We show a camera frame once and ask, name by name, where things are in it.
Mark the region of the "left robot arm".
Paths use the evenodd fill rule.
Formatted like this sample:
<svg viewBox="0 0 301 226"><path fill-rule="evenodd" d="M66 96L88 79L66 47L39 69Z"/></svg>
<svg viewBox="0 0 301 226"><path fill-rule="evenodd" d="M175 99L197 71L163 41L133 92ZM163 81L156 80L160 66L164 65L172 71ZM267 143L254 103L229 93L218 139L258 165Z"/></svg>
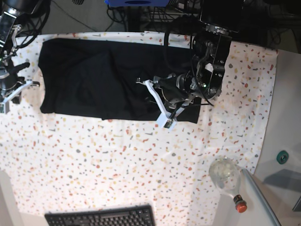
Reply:
<svg viewBox="0 0 301 226"><path fill-rule="evenodd" d="M225 63L232 42L231 32L238 32L244 2L242 0L202 0L199 16L182 16L166 29L163 56L171 74L155 76L153 85L170 113L194 104L195 98L210 99L220 95ZM173 28L186 28L190 35L189 62L172 65L168 59L168 40Z"/></svg>

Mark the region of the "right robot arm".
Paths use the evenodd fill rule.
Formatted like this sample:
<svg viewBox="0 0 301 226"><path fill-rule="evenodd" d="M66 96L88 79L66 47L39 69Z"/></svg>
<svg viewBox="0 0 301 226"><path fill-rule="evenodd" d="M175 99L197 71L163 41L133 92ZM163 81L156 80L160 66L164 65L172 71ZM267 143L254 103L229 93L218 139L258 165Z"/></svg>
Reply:
<svg viewBox="0 0 301 226"><path fill-rule="evenodd" d="M2 0L0 9L0 105L4 106L10 101L19 104L23 89L40 85L37 81L26 81L18 76L30 63L14 65L12 57L17 55L19 49L29 46L41 33L50 15L50 1ZM32 31L23 42L17 44L17 35L28 24L32 26Z"/></svg>

